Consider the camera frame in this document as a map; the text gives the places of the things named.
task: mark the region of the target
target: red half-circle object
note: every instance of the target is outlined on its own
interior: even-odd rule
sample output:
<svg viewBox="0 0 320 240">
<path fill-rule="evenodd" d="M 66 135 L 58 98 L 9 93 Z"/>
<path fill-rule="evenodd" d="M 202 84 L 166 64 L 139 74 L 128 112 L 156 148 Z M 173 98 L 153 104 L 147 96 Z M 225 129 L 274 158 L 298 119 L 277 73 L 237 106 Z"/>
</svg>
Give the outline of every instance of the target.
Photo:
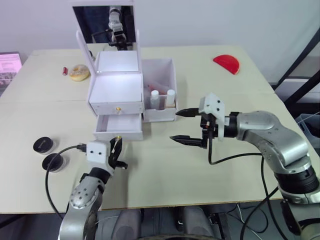
<svg viewBox="0 0 320 240">
<path fill-rule="evenodd" d="M 213 61 L 234 75 L 239 72 L 240 63 L 234 56 L 224 54 L 216 56 Z"/>
</svg>

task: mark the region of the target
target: donut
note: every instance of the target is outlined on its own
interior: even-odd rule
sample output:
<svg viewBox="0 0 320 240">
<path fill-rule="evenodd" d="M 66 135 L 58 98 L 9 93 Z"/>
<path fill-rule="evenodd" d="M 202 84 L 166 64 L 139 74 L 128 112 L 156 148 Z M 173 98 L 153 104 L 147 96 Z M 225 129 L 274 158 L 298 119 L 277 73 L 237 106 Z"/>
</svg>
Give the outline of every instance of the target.
<svg viewBox="0 0 320 240">
<path fill-rule="evenodd" d="M 89 73 L 89 69 L 86 65 L 78 64 L 72 68 L 69 76 L 73 81 L 80 82 L 86 79 L 89 76 Z"/>
</svg>

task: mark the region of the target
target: tabletop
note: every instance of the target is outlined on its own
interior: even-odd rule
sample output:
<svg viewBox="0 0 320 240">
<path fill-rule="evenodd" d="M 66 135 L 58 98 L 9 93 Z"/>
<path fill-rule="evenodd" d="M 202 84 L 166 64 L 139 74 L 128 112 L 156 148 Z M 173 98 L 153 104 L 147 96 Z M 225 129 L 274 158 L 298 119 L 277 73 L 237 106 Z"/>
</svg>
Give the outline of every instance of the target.
<svg viewBox="0 0 320 240">
<path fill-rule="evenodd" d="M 232 75 L 222 67 L 217 68 L 211 63 L 213 52 L 236 56 L 241 60 L 240 72 Z M 197 107 L 201 97 L 214 92 L 224 100 L 226 114 L 231 111 L 269 111 L 285 127 L 305 138 L 282 101 L 239 47 L 157 47 L 143 48 L 142 53 L 145 58 L 171 56 L 174 59 L 180 108 Z M 32 149 L 37 138 L 53 138 L 58 143 L 56 151 L 94 140 L 92 132 L 96 118 L 86 103 L 89 81 L 73 82 L 61 76 L 63 66 L 81 63 L 80 56 L 79 50 L 35 51 L 4 97 L 0 98 L 0 185 L 2 194 L 6 196 L 1 199 L 0 213 L 52 212 L 45 193 L 45 171 L 42 169 L 44 156 Z M 43 78 L 41 73 L 46 73 L 46 77 Z M 262 200 L 265 193 L 260 157 L 242 157 L 211 166 L 207 150 L 169 139 L 174 135 L 200 137 L 199 124 L 199 117 L 178 117 L 175 122 L 144 123 L 144 140 L 123 144 L 120 158 L 128 163 L 128 169 L 116 169 L 106 185 L 102 208 Z M 319 175 L 319 157 L 309 142 L 308 145 L 313 168 Z M 222 142 L 214 140 L 212 160 L 249 152 L 258 150 L 236 139 L 225 138 Z M 49 191 L 57 209 L 63 212 L 72 189 L 89 169 L 84 153 L 70 150 L 62 155 L 68 159 L 68 165 L 62 171 L 49 175 Z M 277 182 L 267 165 L 265 178 L 271 191 Z"/>
</svg>

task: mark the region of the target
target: white bottle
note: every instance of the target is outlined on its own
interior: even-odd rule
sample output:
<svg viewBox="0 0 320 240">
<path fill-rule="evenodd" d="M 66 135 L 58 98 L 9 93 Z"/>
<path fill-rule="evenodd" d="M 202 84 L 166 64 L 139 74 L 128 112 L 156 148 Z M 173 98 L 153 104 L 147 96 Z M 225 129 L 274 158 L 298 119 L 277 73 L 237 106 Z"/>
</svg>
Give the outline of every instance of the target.
<svg viewBox="0 0 320 240">
<path fill-rule="evenodd" d="M 165 108 L 175 108 L 175 97 L 176 97 L 176 91 L 173 89 L 169 89 L 166 92 L 166 99 L 165 99 Z"/>
<path fill-rule="evenodd" d="M 157 90 L 153 90 L 151 92 L 150 107 L 151 107 L 151 109 L 156 109 L 156 110 L 159 110 L 159 108 L 160 108 L 159 91 L 157 91 Z"/>
</svg>

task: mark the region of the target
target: mirror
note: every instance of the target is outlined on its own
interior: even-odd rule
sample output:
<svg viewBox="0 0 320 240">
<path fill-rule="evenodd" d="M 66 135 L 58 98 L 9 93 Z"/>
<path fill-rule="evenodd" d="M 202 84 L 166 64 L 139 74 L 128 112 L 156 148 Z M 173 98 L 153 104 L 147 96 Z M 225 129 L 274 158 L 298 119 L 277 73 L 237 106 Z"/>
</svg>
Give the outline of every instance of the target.
<svg viewBox="0 0 320 240">
<path fill-rule="evenodd" d="M 136 42 L 133 6 L 74 6 L 87 44 L 109 44 L 128 50 Z"/>
<path fill-rule="evenodd" d="M 133 5 L 92 5 L 88 2 L 88 5 L 72 8 L 83 44 L 90 50 L 84 54 L 96 73 L 140 70 Z"/>
</svg>

